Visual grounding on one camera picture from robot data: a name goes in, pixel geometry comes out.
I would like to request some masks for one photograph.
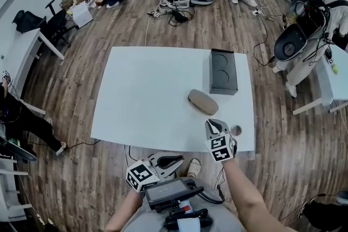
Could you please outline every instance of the wire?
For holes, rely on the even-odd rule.
[[[311,199],[313,199],[314,197],[317,197],[317,196],[323,197],[323,196],[336,196],[336,195],[327,195],[325,193],[320,193],[318,195],[315,195],[315,196],[311,197],[310,199],[306,200],[305,202],[308,202],[308,201],[310,201]],[[296,207],[295,210],[293,210],[291,213],[287,214],[285,217],[283,217],[281,220],[279,220],[279,222],[283,221],[284,219],[286,219],[287,217],[292,215],[295,211],[297,211],[300,207],[302,207],[305,202],[303,202],[300,206]]]
[[[219,182],[219,180],[220,180],[221,174],[222,174],[223,181],[218,185],[218,182]],[[225,180],[225,176],[224,176],[224,174],[223,174],[223,168],[221,168],[219,174],[218,174],[217,177],[216,177],[216,182],[215,182],[214,189],[217,190],[217,186],[221,186],[225,181],[226,181],[226,180]]]
[[[344,125],[344,127],[345,127],[345,129],[346,129],[346,132],[347,132],[347,134],[348,134],[347,125],[346,125],[346,123],[344,122],[344,119],[343,119],[343,116],[342,116],[342,111],[341,111],[340,109],[339,109],[338,111],[339,111],[339,113],[340,113],[340,116],[341,116],[341,119],[342,119],[343,125]]]
[[[86,145],[89,145],[89,146],[93,146],[93,145],[99,143],[100,141],[101,141],[101,139],[97,140],[97,141],[94,142],[94,143],[80,142],[80,143],[74,144],[74,145],[72,145],[72,146],[66,147],[65,150],[67,151],[67,150],[72,149],[72,148],[74,148],[74,147],[76,147],[76,146],[79,146],[79,145],[81,145],[81,144],[86,144]],[[30,141],[27,141],[27,143],[35,144],[35,145],[44,145],[44,146],[48,146],[47,144],[36,143],[36,142],[30,142]]]
[[[170,26],[173,26],[173,27],[177,27],[177,26],[180,26],[181,24],[183,24],[184,22],[186,21],[191,21],[195,15],[195,8],[193,6],[191,6],[191,8],[193,9],[193,13],[190,13],[188,11],[179,11],[177,8],[176,9],[172,9],[171,13],[170,13],[170,16],[169,16],[169,20],[168,20],[168,24]],[[183,21],[183,22],[178,22],[178,21],[175,21],[173,20],[173,18],[175,19],[175,14],[173,14],[173,12],[175,13],[179,13],[181,14],[183,17],[186,17],[186,14],[187,13],[190,17],[186,17],[187,20],[186,21]]]
[[[146,46],[146,42],[147,42],[147,31],[148,31],[148,26],[150,25],[150,19],[152,19],[152,16],[148,19],[148,22],[147,22],[147,28],[146,28],[146,33],[145,33],[145,46]]]
[[[132,160],[137,161],[136,159],[133,159],[131,156],[131,146],[130,145],[128,146],[128,155]]]
[[[261,21],[262,21],[263,26],[264,26],[265,29],[266,29],[266,39],[265,39],[263,42],[260,42],[260,43],[256,44],[256,45],[254,46],[253,52],[254,52],[254,58],[256,59],[256,61],[258,61],[259,64],[261,64],[262,66],[267,66],[269,63],[271,63],[272,58],[271,58],[266,64],[262,64],[262,63],[256,58],[256,55],[255,55],[255,48],[256,48],[257,46],[260,46],[262,43],[266,43],[266,42],[267,42],[267,39],[268,39],[267,27],[266,27],[266,25],[265,25],[265,23],[264,23],[264,21],[263,21],[263,19],[262,19],[261,16],[260,16],[260,18],[261,18]]]
[[[128,168],[129,165],[128,165],[128,159],[127,159],[127,154],[126,154],[126,145],[123,145],[123,150],[125,150],[125,158],[126,158],[126,164],[127,164],[127,168]]]

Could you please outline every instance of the white table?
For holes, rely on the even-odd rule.
[[[328,106],[333,101],[348,101],[348,53],[338,46],[331,45],[334,63],[338,66],[338,74],[334,74],[325,57],[321,57],[315,65],[321,97],[293,111],[293,115],[302,113],[317,105]],[[348,105],[344,103],[329,112],[334,112]]]
[[[104,71],[91,137],[137,147],[207,152],[209,118],[238,124],[238,151],[253,151],[254,115],[247,57],[235,54],[238,92],[210,95],[218,112],[207,116],[188,101],[192,89],[209,93],[210,50],[113,47]]]
[[[15,98],[21,97],[30,67],[35,57],[37,58],[36,53],[40,46],[38,38],[40,38],[61,60],[64,60],[64,56],[40,32],[39,28],[23,34],[17,32],[14,43],[3,60],[3,68],[9,72],[12,79],[12,86],[10,86],[9,91]],[[46,114],[46,112],[41,109],[25,102],[23,103],[36,112]]]

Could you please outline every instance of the office chair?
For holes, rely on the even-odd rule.
[[[63,35],[66,34],[67,32],[69,32],[73,28],[78,29],[78,26],[74,25],[73,27],[66,28],[66,26],[65,26],[65,24],[66,24],[66,18],[65,18],[66,11],[60,10],[58,13],[55,13],[55,11],[52,7],[52,3],[54,1],[55,0],[52,0],[45,7],[45,9],[49,8],[51,10],[52,15],[53,15],[53,17],[47,22],[48,31],[53,32],[52,36],[50,36],[51,40],[53,41],[52,44],[55,44],[58,42],[59,39],[62,39],[68,45],[68,47],[70,47],[70,43],[64,39]]]

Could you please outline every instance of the small round object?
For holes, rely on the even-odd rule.
[[[231,135],[232,135],[233,137],[238,137],[238,136],[240,136],[240,135],[241,135],[241,132],[242,132],[241,126],[239,126],[239,125],[233,125],[233,126],[231,127]]]
[[[229,75],[224,70],[218,70],[214,74],[215,78],[220,80],[221,83],[228,83]]]
[[[295,53],[295,46],[293,43],[286,43],[284,46],[284,54],[288,57],[293,56]]]

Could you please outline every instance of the black cable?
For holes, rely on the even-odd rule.
[[[81,144],[86,144],[86,145],[89,145],[89,146],[93,146],[93,145],[99,143],[100,141],[101,141],[101,139],[97,140],[97,141],[94,142],[94,143],[80,142],[80,143],[74,144],[74,145],[72,145],[72,146],[70,146],[70,147],[66,147],[65,150],[69,150],[69,149],[71,149],[71,148],[73,148],[73,147],[76,147],[76,146],[78,146],[78,145],[81,145]],[[27,141],[27,143],[35,144],[35,145],[44,145],[44,146],[48,146],[47,144],[41,144],[41,143],[30,142],[30,141]]]
[[[310,199],[306,200],[305,202],[308,202],[308,201],[310,201],[311,199],[313,199],[314,197],[317,197],[317,196],[323,197],[323,196],[336,196],[336,195],[327,195],[327,194],[325,194],[325,193],[320,193],[320,194],[318,194],[318,195],[315,195],[315,196],[311,197]],[[295,210],[293,210],[291,213],[289,213],[288,215],[286,215],[285,217],[283,217],[281,220],[279,220],[279,222],[283,221],[284,219],[286,219],[287,217],[289,217],[290,215],[292,215],[295,211],[297,211],[300,207],[302,207],[303,204],[304,204],[305,202],[303,202],[300,206],[296,207]]]
[[[193,9],[192,13],[190,13],[188,11],[179,11],[177,8],[172,9],[171,12],[169,13],[170,16],[169,16],[168,24],[170,26],[177,27],[177,26],[180,26],[181,24],[183,24],[186,21],[191,21],[193,19],[194,15],[195,15],[195,13],[196,13],[195,8],[193,6],[191,6],[191,8]],[[175,14],[173,14],[173,13],[179,13],[183,17],[186,17],[185,13],[187,13],[190,17],[186,17],[187,18],[186,21],[178,22],[178,21],[173,20],[173,18],[175,19]]]
[[[128,155],[132,160],[137,161],[136,159],[133,159],[131,156],[131,146],[130,145],[128,146]]]
[[[220,177],[221,177],[221,174],[222,174],[223,181],[222,181],[220,184],[218,184],[218,182],[219,182],[219,180],[220,180]],[[222,168],[222,169],[220,170],[219,174],[218,174],[217,177],[216,177],[216,182],[215,182],[214,189],[217,190],[216,185],[221,186],[225,181],[226,181],[226,180],[225,180],[225,176],[224,176],[224,174],[223,174],[223,168]]]
[[[260,43],[258,43],[257,45],[255,45],[255,46],[254,46],[253,52],[254,52],[254,58],[256,59],[256,61],[258,61],[262,66],[267,66],[269,63],[272,63],[272,62],[274,61],[274,58],[275,58],[275,57],[272,57],[266,64],[262,64],[262,63],[256,58],[256,55],[255,55],[255,48],[256,48],[257,46],[260,46],[262,43],[266,43],[266,42],[267,42],[267,39],[268,39],[267,27],[266,27],[265,23],[263,22],[263,19],[262,19],[261,16],[260,16],[260,18],[261,18],[261,21],[262,21],[263,26],[264,26],[265,29],[266,29],[266,39],[265,39],[263,42],[260,42]]]
[[[128,159],[127,159],[127,156],[126,156],[126,145],[123,145],[123,148],[124,148],[124,150],[125,150],[126,164],[127,164],[127,167],[128,167]]]

